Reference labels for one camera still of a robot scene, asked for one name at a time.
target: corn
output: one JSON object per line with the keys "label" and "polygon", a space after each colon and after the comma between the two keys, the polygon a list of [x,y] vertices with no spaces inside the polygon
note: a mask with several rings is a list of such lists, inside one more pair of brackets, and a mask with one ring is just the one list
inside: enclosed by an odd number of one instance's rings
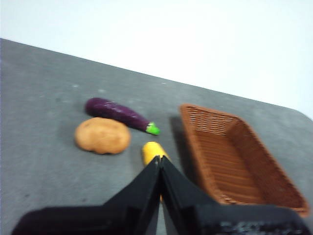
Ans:
{"label": "corn", "polygon": [[149,162],[157,155],[160,157],[164,155],[170,160],[168,154],[164,151],[162,146],[155,141],[147,142],[142,147],[142,159],[145,166],[149,164]]}

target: white background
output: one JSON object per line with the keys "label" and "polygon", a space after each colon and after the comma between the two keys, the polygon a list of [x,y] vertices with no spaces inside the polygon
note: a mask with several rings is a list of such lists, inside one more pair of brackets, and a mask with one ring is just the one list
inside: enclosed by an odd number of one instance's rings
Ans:
{"label": "white background", "polygon": [[2,0],[1,37],[313,119],[312,0]]}

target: eggplant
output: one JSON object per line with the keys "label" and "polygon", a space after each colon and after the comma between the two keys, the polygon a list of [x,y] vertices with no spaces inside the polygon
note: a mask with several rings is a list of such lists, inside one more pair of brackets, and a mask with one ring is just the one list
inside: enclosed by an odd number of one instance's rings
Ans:
{"label": "eggplant", "polygon": [[155,123],[147,120],[134,110],[115,103],[108,99],[91,98],[86,102],[86,112],[94,117],[111,118],[126,124],[129,127],[158,135],[160,130]]}

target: brown wicker basket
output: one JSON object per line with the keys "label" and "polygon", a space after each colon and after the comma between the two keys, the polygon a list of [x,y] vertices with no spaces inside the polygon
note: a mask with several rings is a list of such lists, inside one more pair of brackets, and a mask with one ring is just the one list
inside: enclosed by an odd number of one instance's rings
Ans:
{"label": "brown wicker basket", "polygon": [[309,206],[240,117],[193,104],[180,107],[200,187],[222,204],[274,204],[301,216]]}

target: potato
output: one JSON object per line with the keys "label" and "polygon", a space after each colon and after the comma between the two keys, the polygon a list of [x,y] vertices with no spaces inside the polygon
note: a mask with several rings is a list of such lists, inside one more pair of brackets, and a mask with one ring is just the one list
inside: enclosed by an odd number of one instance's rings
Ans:
{"label": "potato", "polygon": [[95,117],[76,128],[75,141],[84,150],[99,154],[120,153],[130,144],[131,134],[119,121]]}

